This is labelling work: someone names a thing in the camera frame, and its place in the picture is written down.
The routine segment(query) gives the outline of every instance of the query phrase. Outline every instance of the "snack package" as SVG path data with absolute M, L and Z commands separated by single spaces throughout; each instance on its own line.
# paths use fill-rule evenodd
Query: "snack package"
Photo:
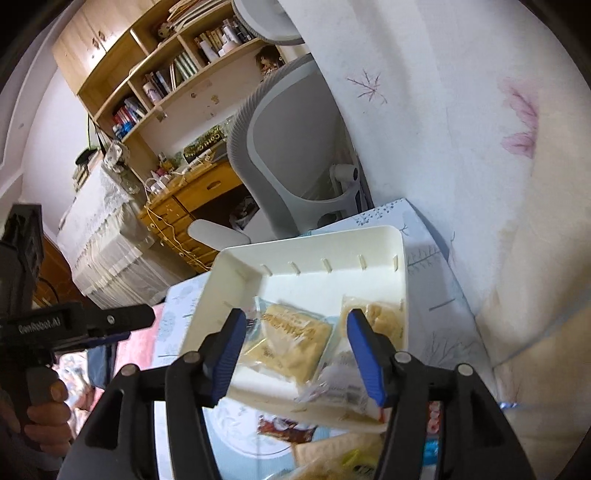
M 338 458 L 358 449 L 366 455 L 379 457 L 383 446 L 384 441 L 380 434 L 344 433 L 324 440 L 292 445 L 291 451 L 295 465 L 301 467 L 321 460 Z
M 333 326 L 322 317 L 257 297 L 258 325 L 239 358 L 242 365 L 268 369 L 300 387 L 317 373 Z
M 405 322 L 400 308 L 383 301 L 366 301 L 355 297 L 343 297 L 340 311 L 340 332 L 347 338 L 347 315 L 353 309 L 361 309 L 372 330 L 388 337 L 396 350 L 404 348 Z
M 305 425 L 294 420 L 284 419 L 264 413 L 259 416 L 257 433 L 289 443 L 308 443 L 312 441 L 316 426 Z
M 337 345 L 327 347 L 331 354 L 321 361 L 317 378 L 302 390 L 297 400 L 345 407 L 381 420 L 382 410 L 369 398 L 349 341 L 339 335 L 333 339 L 330 343 L 338 342 Z
M 423 452 L 423 465 L 436 465 L 439 456 L 439 435 L 441 429 L 441 402 L 430 401 L 428 407 L 427 438 Z
M 334 456 L 322 456 L 297 468 L 286 480 L 371 480 L 378 467 L 381 449 L 382 442 L 377 440 L 341 451 Z

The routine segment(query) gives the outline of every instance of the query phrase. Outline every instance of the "human hand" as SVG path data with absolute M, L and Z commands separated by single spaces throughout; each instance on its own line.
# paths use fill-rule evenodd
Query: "human hand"
M 68 390 L 64 382 L 58 380 L 51 385 L 53 402 L 31 406 L 27 415 L 34 424 L 25 425 L 24 433 L 34 442 L 39 443 L 41 450 L 55 457 L 63 457 L 70 449 L 72 431 L 67 424 L 71 412 L 65 401 Z M 21 432 L 21 424 L 9 401 L 0 397 L 0 417 L 8 427 L 16 433 Z

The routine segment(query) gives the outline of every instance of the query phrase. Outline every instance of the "blue gripper pad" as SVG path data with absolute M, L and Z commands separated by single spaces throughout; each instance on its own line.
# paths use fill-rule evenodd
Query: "blue gripper pad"
M 368 395 L 384 407 L 388 399 L 385 382 L 392 370 L 389 352 L 382 351 L 376 333 L 359 309 L 351 310 L 347 316 L 347 336 Z
M 241 309 L 232 309 L 204 364 L 212 380 L 212 399 L 216 404 L 228 392 L 245 336 L 246 315 Z

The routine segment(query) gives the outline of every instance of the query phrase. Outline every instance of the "cabinet door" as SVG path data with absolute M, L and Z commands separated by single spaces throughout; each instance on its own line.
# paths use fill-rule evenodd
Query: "cabinet door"
M 151 0 L 87 0 L 81 11 L 108 51 L 153 6 Z
M 81 12 L 74 15 L 53 47 L 56 63 L 73 92 L 78 92 L 105 53 Z

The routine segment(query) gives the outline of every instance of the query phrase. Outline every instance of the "leaf pattern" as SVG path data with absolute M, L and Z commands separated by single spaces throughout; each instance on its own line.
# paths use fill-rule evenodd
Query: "leaf pattern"
M 512 78 L 502 79 L 499 82 L 499 88 L 506 97 L 504 105 L 511 107 L 517 118 L 529 128 L 527 132 L 519 132 L 503 138 L 501 145 L 513 155 L 534 158 L 540 112 L 538 94 L 529 83 Z

